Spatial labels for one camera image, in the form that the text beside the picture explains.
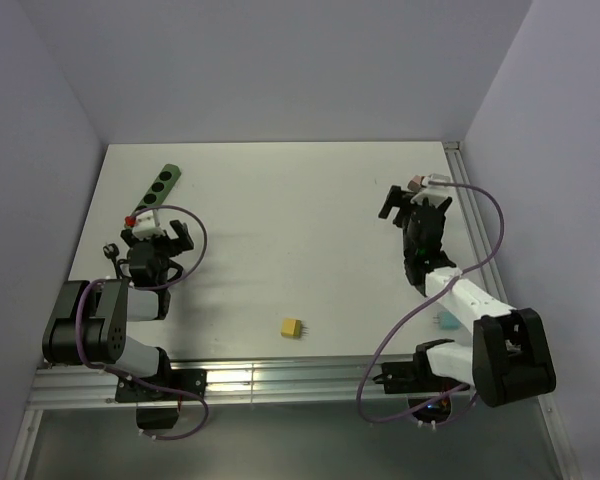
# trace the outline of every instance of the aluminum frame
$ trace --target aluminum frame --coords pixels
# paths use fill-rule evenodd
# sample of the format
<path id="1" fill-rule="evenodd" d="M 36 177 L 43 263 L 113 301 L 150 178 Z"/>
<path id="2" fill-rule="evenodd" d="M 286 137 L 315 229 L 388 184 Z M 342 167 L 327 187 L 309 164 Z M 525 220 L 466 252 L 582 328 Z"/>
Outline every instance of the aluminum frame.
<path id="1" fill-rule="evenodd" d="M 443 146 L 454 181 L 469 183 L 460 143 L 448 142 Z M 477 258 L 484 258 L 490 250 L 490 244 L 474 194 L 472 191 L 459 190 L 458 196 L 474 253 Z M 495 262 L 486 265 L 480 274 L 487 292 L 508 303 Z M 355 397 L 360 375 L 368 358 L 174 362 L 173 367 L 204 368 L 208 371 L 205 399 L 210 405 L 325 402 L 346 401 Z M 380 362 L 409 358 L 411 356 L 386 356 Z M 379 372 L 379 367 L 376 367 L 372 375 Z M 175 406 L 175 402 L 116 404 L 113 400 L 116 384 L 115 377 L 101 375 L 83 367 L 39 369 L 5 478 L 25 478 L 45 410 Z M 365 398 L 387 397 L 381 386 L 370 383 L 365 390 Z M 562 478 L 582 479 L 554 397 L 543 395 L 538 401 Z"/>

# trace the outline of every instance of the white tabletop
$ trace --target white tabletop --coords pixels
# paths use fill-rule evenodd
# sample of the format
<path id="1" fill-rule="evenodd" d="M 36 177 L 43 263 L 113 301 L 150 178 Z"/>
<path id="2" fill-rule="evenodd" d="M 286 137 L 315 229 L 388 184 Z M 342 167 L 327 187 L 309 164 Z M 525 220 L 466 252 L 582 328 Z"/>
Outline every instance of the white tabletop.
<path id="1" fill-rule="evenodd" d="M 391 185 L 449 175 L 437 142 L 111 145 L 71 279 L 113 275 L 102 246 L 116 242 L 126 254 L 124 217 L 166 163 L 182 170 L 166 203 L 202 218 L 209 250 L 198 272 L 171 289 L 165 320 L 128 324 L 136 340 L 182 360 L 367 355 L 422 302 L 404 275 L 401 231 L 378 212 Z M 465 267 L 475 257 L 451 195 L 444 248 Z M 202 237 L 192 220 L 161 212 L 163 226 L 172 218 L 189 225 L 196 244 L 175 259 L 187 268 Z M 385 352 L 470 340 L 464 330 L 440 330 L 439 311 L 414 318 Z M 281 337 L 285 317 L 302 320 L 307 335 Z"/>

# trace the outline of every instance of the small yellow cube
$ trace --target small yellow cube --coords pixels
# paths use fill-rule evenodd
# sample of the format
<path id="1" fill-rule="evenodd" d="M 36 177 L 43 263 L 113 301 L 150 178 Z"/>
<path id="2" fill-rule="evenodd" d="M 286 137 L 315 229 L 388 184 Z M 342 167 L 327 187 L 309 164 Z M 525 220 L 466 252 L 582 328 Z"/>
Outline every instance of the small yellow cube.
<path id="1" fill-rule="evenodd" d="M 288 338 L 300 338 L 302 335 L 302 322 L 296 318 L 285 318 L 282 321 L 280 335 Z"/>

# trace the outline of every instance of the white wall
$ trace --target white wall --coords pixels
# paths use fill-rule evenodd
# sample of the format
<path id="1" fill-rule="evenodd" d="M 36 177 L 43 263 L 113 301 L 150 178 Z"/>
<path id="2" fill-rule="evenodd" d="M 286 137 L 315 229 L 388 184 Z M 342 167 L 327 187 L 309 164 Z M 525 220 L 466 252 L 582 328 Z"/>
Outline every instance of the white wall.
<path id="1" fill-rule="evenodd" d="M 0 478 L 101 158 L 22 8 L 0 0 Z"/>
<path id="2" fill-rule="evenodd" d="M 464 135 L 530 0 L 21 0 L 109 143 Z"/>
<path id="3" fill-rule="evenodd" d="M 533 3 L 465 154 L 503 204 L 507 291 L 543 315 L 571 442 L 600 479 L 600 0 Z"/>

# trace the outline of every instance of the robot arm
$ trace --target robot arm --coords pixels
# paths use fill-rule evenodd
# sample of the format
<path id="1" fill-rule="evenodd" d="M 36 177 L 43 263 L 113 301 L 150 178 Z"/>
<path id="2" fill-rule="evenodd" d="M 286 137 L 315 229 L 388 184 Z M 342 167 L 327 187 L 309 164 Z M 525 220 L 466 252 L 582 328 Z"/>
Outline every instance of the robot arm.
<path id="1" fill-rule="evenodd" d="M 430 180 L 449 182 L 432 175 L 415 177 L 407 191 L 392 186 L 379 215 L 387 218 L 392 208 L 398 208 L 393 223 L 402 230 L 405 273 L 425 297 L 439 294 L 462 274 L 442 250 L 445 213 L 452 198 L 447 187 L 429 184 Z M 473 346 L 452 340 L 420 345 L 413 360 L 415 378 L 407 381 L 430 384 L 449 378 L 467 383 L 491 407 L 555 389 L 549 347 L 535 311 L 506 305 L 465 278 L 457 279 L 438 302 L 472 333 Z"/>

